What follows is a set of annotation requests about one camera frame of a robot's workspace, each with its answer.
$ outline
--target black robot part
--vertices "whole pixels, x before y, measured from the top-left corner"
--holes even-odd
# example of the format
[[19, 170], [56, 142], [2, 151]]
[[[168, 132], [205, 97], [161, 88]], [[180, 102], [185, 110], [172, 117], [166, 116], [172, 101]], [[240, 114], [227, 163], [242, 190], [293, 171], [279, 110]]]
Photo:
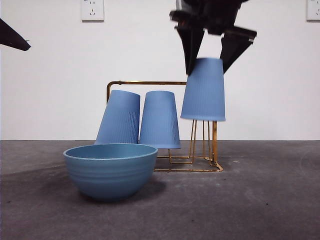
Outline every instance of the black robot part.
[[0, 18], [0, 44], [27, 51], [31, 46]]
[[220, 58], [226, 72], [233, 62], [251, 45], [257, 32], [234, 26], [238, 9], [248, 0], [176, 0], [177, 10], [170, 12], [171, 20], [182, 40], [186, 74], [190, 75], [204, 36], [223, 35]]

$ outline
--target metal wire frame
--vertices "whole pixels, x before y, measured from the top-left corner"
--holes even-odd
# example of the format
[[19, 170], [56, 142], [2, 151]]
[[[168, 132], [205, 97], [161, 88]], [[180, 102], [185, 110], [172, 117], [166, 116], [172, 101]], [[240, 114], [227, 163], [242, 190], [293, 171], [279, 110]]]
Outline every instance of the metal wire frame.
[[[111, 81], [106, 87], [106, 101], [109, 100], [112, 85], [177, 85], [185, 86], [186, 81]], [[224, 169], [218, 163], [217, 147], [217, 122], [212, 121], [212, 141], [210, 144], [210, 121], [207, 122], [208, 131], [208, 155], [205, 154], [205, 121], [202, 121], [202, 156], [195, 156], [197, 120], [192, 121], [191, 139], [188, 156], [172, 156], [171, 150], [168, 149], [168, 156], [158, 156], [159, 159], [169, 159], [170, 164], [193, 164], [195, 159], [205, 159], [211, 167], [216, 169], [162, 169], [155, 168], [155, 172], [222, 172]], [[191, 161], [173, 161], [173, 159], [186, 159]]]

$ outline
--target ribbed cup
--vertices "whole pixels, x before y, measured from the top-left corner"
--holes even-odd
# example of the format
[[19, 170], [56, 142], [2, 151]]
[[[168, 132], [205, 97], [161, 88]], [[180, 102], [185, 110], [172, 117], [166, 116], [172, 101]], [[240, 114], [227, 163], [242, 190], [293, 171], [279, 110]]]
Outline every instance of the ribbed cup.
[[94, 144], [137, 144], [139, 120], [140, 95], [113, 90]]
[[181, 118], [225, 121], [223, 62], [217, 58], [198, 58], [184, 92]]
[[157, 149], [181, 148], [173, 92], [149, 91], [146, 93], [139, 143]]

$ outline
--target gold wire rack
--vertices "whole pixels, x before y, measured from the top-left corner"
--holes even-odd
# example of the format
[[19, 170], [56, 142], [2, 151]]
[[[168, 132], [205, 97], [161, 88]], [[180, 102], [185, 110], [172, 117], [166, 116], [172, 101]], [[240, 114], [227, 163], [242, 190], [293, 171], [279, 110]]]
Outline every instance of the gold wire rack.
[[[109, 100], [112, 85], [175, 85], [185, 86], [186, 81], [111, 81], [106, 88], [106, 101]], [[192, 120], [191, 138], [189, 143], [188, 155], [175, 156], [168, 149], [167, 156], [158, 156], [159, 159], [168, 159], [171, 165], [183, 164], [193, 165], [195, 159], [203, 159], [208, 161], [210, 169], [198, 168], [155, 168], [155, 172], [222, 172], [224, 169], [218, 163], [218, 147], [217, 147], [217, 121], [202, 121], [202, 155], [196, 156], [196, 135], [198, 120]], [[205, 140], [205, 126], [207, 126], [207, 140]], [[212, 139], [210, 140], [210, 129], [212, 129]]]

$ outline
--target bowl rim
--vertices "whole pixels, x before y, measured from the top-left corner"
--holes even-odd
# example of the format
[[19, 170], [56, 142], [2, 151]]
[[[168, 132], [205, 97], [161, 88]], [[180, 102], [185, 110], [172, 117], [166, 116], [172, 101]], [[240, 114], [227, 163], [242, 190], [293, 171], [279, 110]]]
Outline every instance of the bowl rim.
[[[71, 151], [73, 149], [79, 149], [79, 148], [84, 148], [84, 147], [89, 147], [89, 146], [101, 146], [101, 145], [139, 145], [139, 146], [146, 146], [149, 148], [154, 149], [155, 151], [151, 152], [151, 153], [147, 153], [147, 154], [143, 154], [143, 155], [138, 155], [138, 156], [132, 156], [132, 157], [117, 157], [117, 158], [88, 158], [88, 157], [77, 157], [77, 156], [71, 156], [68, 155], [67, 152]], [[71, 159], [79, 159], [79, 160], [89, 160], [89, 161], [101, 161], [101, 160], [128, 160], [128, 159], [137, 159], [137, 158], [143, 158], [143, 157], [147, 157], [147, 156], [151, 156], [154, 155], [158, 152], [158, 149], [150, 146], [150, 145], [146, 145], [146, 144], [140, 144], [140, 143], [105, 143], [105, 144], [90, 144], [90, 145], [83, 145], [83, 146], [76, 146], [76, 147], [72, 147], [69, 148], [67, 150], [65, 150], [63, 152], [63, 156], [65, 156], [66, 158], [71, 158]]]

